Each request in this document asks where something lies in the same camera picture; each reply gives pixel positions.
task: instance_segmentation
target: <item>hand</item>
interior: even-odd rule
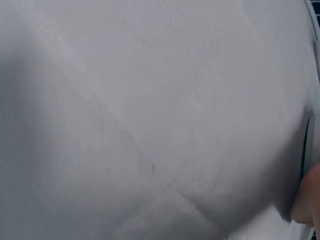
[[[316,233],[320,236],[320,163],[303,177],[293,203],[291,217],[297,223],[315,227]]]

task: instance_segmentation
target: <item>skin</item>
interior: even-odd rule
[[[297,223],[315,227],[316,234],[320,236],[320,163],[303,177],[291,217]]]

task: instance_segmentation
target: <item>white fabric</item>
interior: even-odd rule
[[[299,239],[313,39],[302,0],[0,1],[0,239]]]

